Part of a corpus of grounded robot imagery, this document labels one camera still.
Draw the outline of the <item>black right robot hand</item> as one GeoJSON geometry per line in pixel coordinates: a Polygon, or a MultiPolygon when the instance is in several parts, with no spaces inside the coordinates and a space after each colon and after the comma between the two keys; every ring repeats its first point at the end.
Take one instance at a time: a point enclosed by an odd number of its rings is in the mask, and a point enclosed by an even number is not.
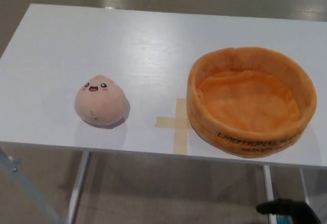
{"type": "Polygon", "coordinates": [[[279,198],[256,206],[260,214],[291,217],[293,223],[321,223],[314,210],[305,201],[279,198]]]}

